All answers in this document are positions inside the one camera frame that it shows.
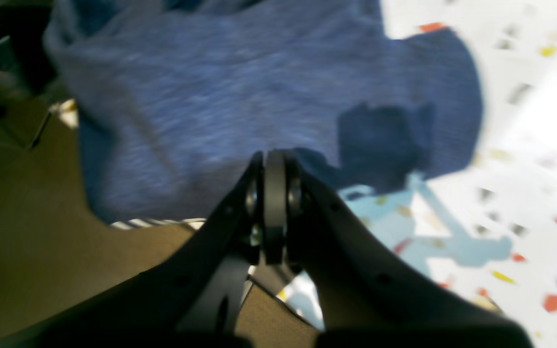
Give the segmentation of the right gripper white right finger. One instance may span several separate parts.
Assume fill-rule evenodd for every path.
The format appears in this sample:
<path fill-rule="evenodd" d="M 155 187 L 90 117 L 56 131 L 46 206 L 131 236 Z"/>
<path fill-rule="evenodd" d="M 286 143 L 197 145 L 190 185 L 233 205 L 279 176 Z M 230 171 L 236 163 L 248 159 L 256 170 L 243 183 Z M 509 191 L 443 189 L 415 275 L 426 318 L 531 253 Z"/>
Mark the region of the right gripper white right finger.
<path fill-rule="evenodd" d="M 383 246 L 288 151 L 285 247 L 315 284 L 317 348 L 530 348 L 516 322 L 438 286 Z"/>

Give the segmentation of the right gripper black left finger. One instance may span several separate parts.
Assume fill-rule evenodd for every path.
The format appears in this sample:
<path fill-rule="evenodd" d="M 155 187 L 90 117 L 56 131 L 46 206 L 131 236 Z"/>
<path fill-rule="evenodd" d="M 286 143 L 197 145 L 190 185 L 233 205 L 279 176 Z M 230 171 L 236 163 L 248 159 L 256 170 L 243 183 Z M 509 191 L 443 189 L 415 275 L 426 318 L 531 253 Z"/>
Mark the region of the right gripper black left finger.
<path fill-rule="evenodd" d="M 284 260 L 288 180 L 283 151 L 254 154 L 203 226 L 167 260 L 0 348 L 245 347 L 234 337 L 249 268 Z"/>

